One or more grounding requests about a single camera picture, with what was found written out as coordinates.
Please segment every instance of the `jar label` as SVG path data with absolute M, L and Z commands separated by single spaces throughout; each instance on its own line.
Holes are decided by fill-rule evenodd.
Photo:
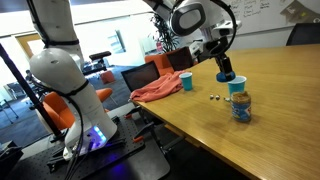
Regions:
M 232 116 L 238 121 L 248 121 L 251 119 L 251 102 L 234 103 L 231 102 Z

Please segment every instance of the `blue cup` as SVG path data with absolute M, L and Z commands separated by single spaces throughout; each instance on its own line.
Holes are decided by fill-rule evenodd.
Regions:
M 244 85 L 247 78 L 244 76 L 236 76 L 235 79 L 228 82 L 229 94 L 231 96 L 234 92 L 244 92 Z
M 190 91 L 192 89 L 192 73 L 185 72 L 179 75 L 182 81 L 182 86 L 185 91 Z

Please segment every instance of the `wooden table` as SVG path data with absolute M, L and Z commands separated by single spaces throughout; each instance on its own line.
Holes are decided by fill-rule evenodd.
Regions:
M 228 51 L 248 78 L 252 120 L 231 116 L 214 60 L 190 70 L 193 90 L 139 103 L 250 178 L 320 178 L 320 45 Z M 219 94 L 222 100 L 210 100 Z

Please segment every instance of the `floor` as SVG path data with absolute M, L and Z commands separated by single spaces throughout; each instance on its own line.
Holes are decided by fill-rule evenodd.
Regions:
M 117 104 L 108 99 L 103 103 L 105 108 L 112 110 L 128 103 L 130 91 L 125 85 L 120 72 L 129 68 L 131 67 L 110 68 L 109 70 L 113 72 L 116 81 L 106 85 L 102 84 L 96 76 L 89 78 L 90 83 L 96 89 L 104 87 L 113 89 L 112 97 Z M 11 101 L 10 105 L 19 118 L 16 119 L 15 114 L 9 108 L 4 109 L 13 121 L 13 124 L 11 124 L 4 112 L 0 111 L 0 143 L 13 140 L 18 146 L 26 146 L 49 134 L 39 122 L 36 112 L 30 110 L 29 105 L 23 99 Z M 176 137 L 166 128 L 158 128 L 157 134 L 164 144 Z M 166 180 L 247 179 L 212 154 L 201 148 L 196 148 L 186 141 L 177 144 L 167 155 L 167 160 L 170 164 L 171 172 L 163 178 Z

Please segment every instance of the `orange chair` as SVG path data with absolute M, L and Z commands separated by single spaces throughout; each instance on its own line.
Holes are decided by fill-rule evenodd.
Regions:
M 99 89 L 96 90 L 97 96 L 99 97 L 100 101 L 105 101 L 108 97 L 112 94 L 111 88 Z M 43 101 L 43 106 L 45 110 L 48 112 L 51 119 L 54 121 L 55 125 L 59 130 L 63 130 L 66 128 L 70 128 L 75 121 L 75 118 L 64 102 L 64 100 L 55 92 L 51 92 L 47 94 Z M 41 114 L 37 112 L 39 120 L 45 126 L 48 132 L 52 132 L 46 121 L 43 119 Z
M 160 76 L 167 73 L 173 73 L 174 70 L 165 54 L 149 55 L 144 57 L 145 63 L 154 61 L 158 68 Z

